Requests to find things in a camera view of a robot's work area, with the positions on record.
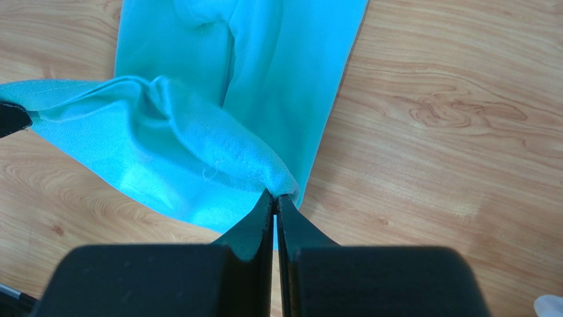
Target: garment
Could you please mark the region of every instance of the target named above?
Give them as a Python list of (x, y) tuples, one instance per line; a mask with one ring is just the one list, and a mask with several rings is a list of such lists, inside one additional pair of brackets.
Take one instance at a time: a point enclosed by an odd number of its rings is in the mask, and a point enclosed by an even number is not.
[(131, 198), (225, 232), (264, 188), (301, 203), (366, 1), (125, 0), (114, 79), (0, 100)]

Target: wood grain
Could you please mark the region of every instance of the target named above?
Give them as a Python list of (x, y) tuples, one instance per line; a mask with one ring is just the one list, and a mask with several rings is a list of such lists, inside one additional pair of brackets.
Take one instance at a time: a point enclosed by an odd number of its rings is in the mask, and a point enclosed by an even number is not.
[[(0, 82), (110, 78), (120, 6), (0, 0)], [(0, 283), (35, 296), (81, 244), (217, 237), (31, 131), (0, 168)], [(563, 295), (563, 0), (370, 2), (301, 212), (343, 244), (455, 248), (495, 316)]]

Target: wooden floor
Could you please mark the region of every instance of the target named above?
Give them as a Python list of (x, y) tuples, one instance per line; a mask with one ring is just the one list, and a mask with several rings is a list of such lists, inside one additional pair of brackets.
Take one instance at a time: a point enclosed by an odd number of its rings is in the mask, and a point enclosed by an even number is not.
[[(110, 78), (120, 5), (0, 0), (0, 83)], [(563, 0), (372, 0), (301, 212), (342, 244), (455, 248), (498, 317), (563, 295)], [(40, 297), (75, 246), (215, 237), (31, 131), (0, 141), (0, 283)]]

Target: turquoise fabric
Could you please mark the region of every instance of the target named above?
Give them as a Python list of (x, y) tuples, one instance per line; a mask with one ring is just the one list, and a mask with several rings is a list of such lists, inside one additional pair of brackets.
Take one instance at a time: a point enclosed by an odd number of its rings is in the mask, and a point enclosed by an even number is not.
[(301, 203), (366, 1), (125, 0), (114, 79), (0, 100), (131, 198), (225, 232), (264, 188)]

